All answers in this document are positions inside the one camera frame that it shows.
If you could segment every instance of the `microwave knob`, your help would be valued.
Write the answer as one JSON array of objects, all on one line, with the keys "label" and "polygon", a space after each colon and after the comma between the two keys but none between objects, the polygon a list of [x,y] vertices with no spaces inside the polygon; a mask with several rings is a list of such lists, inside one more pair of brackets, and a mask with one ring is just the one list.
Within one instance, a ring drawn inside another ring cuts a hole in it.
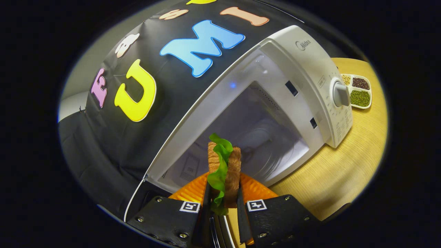
[{"label": "microwave knob", "polygon": [[336,81],[333,90],[334,103],[337,107],[342,105],[349,106],[351,103],[351,96],[349,94],[349,88],[342,84],[340,81]]}]

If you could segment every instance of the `letter m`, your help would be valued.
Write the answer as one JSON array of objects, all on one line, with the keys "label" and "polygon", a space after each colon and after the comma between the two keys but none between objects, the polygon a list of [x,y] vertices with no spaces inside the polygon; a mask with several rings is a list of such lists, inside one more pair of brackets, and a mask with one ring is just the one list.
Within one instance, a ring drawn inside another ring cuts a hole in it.
[{"label": "letter m", "polygon": [[210,20],[196,23],[192,29],[197,39],[174,39],[165,45],[159,54],[170,54],[180,59],[193,69],[191,74],[196,78],[202,76],[213,61],[209,58],[201,59],[195,53],[220,56],[222,52],[213,39],[219,41],[224,49],[231,49],[245,39],[243,34],[235,34],[216,26]]}]

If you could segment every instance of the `wooden table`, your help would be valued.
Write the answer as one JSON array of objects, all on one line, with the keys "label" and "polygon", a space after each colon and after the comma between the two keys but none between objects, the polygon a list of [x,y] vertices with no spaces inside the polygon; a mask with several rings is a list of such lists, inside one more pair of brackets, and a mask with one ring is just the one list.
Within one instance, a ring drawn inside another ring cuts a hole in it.
[{"label": "wooden table", "polygon": [[[279,195],[293,195],[318,219],[323,220],[352,202],[367,186],[385,150],[388,113],[385,96],[373,68],[365,61],[332,58],[340,73],[369,79],[372,105],[352,108],[353,126],[336,148],[324,145],[299,169],[269,187]],[[239,245],[237,210],[227,216],[236,247]]]}]

